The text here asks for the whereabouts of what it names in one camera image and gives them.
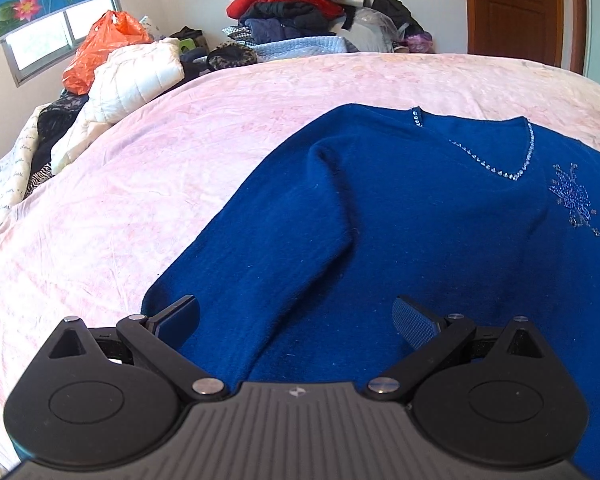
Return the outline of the blue knit sweater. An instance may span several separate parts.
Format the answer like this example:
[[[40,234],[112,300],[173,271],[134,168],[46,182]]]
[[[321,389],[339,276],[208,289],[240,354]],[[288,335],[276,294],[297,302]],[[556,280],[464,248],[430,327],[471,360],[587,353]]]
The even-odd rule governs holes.
[[[527,315],[585,396],[600,479],[600,152],[518,117],[334,108],[257,166],[146,292],[190,295],[183,356],[236,386],[364,384],[406,356],[391,307]]]

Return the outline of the dark clothes pile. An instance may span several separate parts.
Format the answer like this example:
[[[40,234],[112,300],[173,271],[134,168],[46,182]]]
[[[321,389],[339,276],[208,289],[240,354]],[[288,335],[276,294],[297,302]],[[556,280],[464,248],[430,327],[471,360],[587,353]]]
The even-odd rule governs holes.
[[[354,50],[434,52],[434,38],[400,0],[228,0],[236,25],[224,30],[243,44],[340,36]]]

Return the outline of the pink floral bed blanket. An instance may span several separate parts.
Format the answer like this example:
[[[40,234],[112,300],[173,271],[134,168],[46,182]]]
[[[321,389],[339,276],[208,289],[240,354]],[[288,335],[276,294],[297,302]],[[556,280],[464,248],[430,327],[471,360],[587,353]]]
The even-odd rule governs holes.
[[[4,403],[52,329],[110,326],[262,159],[332,108],[360,103],[529,118],[600,151],[600,84],[466,54],[332,54],[219,70],[151,101],[12,207],[0,227],[0,478],[18,463]]]

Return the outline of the white patterned quilt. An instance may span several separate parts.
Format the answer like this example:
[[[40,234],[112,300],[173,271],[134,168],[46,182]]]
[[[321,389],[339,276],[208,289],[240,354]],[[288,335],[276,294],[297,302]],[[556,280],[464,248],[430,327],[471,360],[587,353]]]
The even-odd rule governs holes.
[[[35,107],[20,130],[12,149],[0,159],[0,227],[12,206],[23,200],[38,147],[38,116],[48,103]]]

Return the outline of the white quilted jacket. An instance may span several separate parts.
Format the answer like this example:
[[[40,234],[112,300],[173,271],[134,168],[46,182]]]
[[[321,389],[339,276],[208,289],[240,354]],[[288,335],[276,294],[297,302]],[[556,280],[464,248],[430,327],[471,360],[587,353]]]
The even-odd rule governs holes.
[[[185,73],[180,52],[175,38],[111,52],[95,70],[88,101],[50,152],[52,174],[75,162],[109,128],[181,82]]]

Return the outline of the leopard print fuzzy hat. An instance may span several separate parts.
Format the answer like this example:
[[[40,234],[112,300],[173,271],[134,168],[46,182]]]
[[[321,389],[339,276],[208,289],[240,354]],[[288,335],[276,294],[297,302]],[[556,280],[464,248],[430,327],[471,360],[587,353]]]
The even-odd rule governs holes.
[[[250,47],[236,42],[221,44],[207,56],[207,67],[212,72],[227,68],[244,67],[257,64],[258,55]]]

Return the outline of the purple plastic bag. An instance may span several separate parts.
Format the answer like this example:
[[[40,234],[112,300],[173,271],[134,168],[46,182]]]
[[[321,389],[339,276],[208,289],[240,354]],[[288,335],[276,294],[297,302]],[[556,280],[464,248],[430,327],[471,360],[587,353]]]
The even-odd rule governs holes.
[[[407,36],[405,42],[411,53],[434,53],[434,38],[429,32]]]

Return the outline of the light blue knit garment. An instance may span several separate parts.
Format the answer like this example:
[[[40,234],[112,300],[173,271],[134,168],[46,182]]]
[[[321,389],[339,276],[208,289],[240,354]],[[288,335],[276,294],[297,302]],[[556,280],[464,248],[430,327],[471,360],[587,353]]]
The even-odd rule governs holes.
[[[340,36],[303,37],[252,46],[260,62],[309,58],[310,56],[355,53],[358,48]]]

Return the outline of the orange plastic bag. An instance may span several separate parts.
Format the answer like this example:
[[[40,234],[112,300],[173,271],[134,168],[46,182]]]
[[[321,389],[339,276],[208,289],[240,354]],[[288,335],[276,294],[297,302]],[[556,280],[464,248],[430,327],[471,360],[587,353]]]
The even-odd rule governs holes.
[[[107,11],[92,25],[62,73],[64,88],[78,96],[87,94],[95,80],[95,70],[108,56],[127,46],[150,44],[151,36],[145,27],[124,11]]]

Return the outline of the brown wooden door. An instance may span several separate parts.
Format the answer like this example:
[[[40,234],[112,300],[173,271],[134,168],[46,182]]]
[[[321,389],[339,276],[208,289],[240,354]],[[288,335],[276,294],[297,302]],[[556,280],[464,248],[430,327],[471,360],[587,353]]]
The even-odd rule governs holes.
[[[467,51],[584,73],[588,0],[467,0]]]

